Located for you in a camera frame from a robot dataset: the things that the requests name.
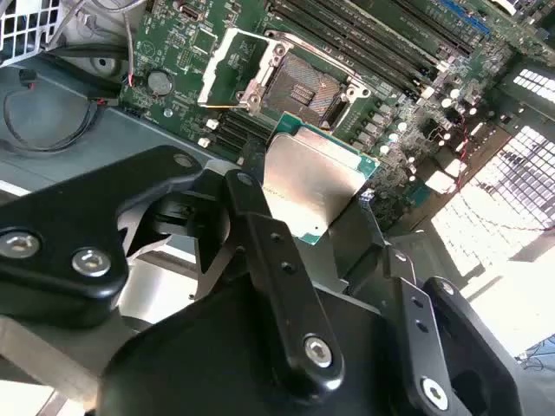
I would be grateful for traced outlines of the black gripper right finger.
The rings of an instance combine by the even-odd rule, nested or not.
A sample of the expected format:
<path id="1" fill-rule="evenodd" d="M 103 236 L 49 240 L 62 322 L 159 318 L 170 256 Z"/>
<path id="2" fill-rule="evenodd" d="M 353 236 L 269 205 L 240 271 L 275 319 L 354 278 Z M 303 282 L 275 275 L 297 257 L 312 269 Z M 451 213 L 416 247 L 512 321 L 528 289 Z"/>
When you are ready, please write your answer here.
<path id="1" fill-rule="evenodd" d="M 420 281 L 411 258 L 353 198 L 330 241 L 345 294 L 385 320 L 393 406 L 407 415 L 538 415 L 540 391 L 443 277 Z"/>

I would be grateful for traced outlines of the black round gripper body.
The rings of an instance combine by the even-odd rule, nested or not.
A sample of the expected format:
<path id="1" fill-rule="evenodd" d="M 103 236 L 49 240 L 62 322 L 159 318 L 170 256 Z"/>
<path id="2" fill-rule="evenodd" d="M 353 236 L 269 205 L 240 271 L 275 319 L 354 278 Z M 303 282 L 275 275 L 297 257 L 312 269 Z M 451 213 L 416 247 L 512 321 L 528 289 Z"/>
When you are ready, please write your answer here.
<path id="1" fill-rule="evenodd" d="M 403 385 L 384 319 L 319 291 L 346 364 L 343 384 L 305 404 L 271 370 L 247 281 L 193 303 L 127 341 L 102 376 L 100 415 L 398 415 Z"/>

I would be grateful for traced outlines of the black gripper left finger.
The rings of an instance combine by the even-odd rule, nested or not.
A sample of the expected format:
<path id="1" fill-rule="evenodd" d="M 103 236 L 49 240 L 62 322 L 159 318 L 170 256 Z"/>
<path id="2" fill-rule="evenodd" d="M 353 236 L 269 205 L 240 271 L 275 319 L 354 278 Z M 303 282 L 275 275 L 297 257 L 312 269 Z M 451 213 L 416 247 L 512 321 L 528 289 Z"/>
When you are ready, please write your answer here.
<path id="1" fill-rule="evenodd" d="M 275 219 L 259 182 L 219 174 L 172 146 L 33 192 L 1 209 L 1 311 L 90 327 L 114 310 L 127 260 L 162 236 L 165 202 L 181 202 L 178 231 L 197 245 L 196 302 L 247 281 L 277 383 L 305 404 L 343 383 L 343 354 L 288 226 Z"/>

